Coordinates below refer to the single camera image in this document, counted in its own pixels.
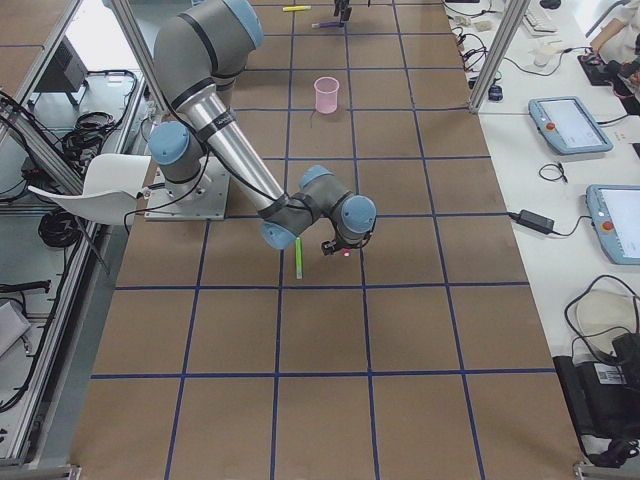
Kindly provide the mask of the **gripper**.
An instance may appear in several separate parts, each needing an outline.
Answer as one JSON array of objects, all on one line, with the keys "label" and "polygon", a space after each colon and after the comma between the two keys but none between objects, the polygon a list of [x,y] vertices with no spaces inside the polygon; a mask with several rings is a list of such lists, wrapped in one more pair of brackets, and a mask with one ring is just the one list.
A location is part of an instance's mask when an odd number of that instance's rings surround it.
[{"label": "gripper", "polygon": [[337,235],[333,240],[323,242],[321,250],[325,256],[330,256],[336,253],[343,254],[345,251],[361,249],[363,244],[363,237],[348,238]]},{"label": "gripper", "polygon": [[351,6],[349,0],[335,0],[333,16],[339,21],[348,21],[351,16]]}]

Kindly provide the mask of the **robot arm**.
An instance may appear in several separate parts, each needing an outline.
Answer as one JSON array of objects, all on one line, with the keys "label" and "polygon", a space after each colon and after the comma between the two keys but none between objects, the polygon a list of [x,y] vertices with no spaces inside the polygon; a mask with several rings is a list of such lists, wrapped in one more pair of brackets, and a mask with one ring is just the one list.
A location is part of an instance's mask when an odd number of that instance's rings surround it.
[{"label": "robot arm", "polygon": [[203,1],[168,20],[153,51],[154,73],[173,114],[192,139],[211,151],[254,204],[261,235],[283,250],[321,218],[334,228],[324,254],[361,249],[375,228],[376,206],[321,165],[307,170],[288,195],[264,164],[225,100],[249,54],[263,42],[247,1]]}]

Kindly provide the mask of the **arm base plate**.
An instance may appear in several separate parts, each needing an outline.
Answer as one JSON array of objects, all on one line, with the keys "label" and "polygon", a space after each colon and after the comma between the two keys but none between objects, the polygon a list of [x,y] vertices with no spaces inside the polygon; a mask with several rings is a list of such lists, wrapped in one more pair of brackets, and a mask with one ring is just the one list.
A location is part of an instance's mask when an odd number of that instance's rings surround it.
[{"label": "arm base plate", "polygon": [[226,214],[230,175],[215,156],[200,159],[201,170],[191,181],[178,185],[165,179],[156,168],[154,188],[149,194],[147,221],[223,221]]}]

